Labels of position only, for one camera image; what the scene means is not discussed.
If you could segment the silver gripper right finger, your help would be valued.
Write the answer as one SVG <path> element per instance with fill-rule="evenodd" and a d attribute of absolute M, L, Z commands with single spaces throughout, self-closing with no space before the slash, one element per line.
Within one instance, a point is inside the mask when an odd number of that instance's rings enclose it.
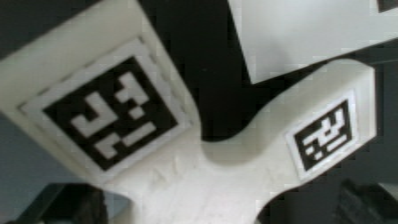
<path fill-rule="evenodd" d="M 398 199 L 380 184 L 341 182 L 334 224 L 398 224 Z"/>

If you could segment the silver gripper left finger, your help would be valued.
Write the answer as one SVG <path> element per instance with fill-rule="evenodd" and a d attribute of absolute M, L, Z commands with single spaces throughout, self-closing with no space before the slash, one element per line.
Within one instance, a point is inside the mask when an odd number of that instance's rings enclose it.
<path fill-rule="evenodd" d="M 103 191 L 89 184 L 50 184 L 12 224 L 108 224 Z"/>

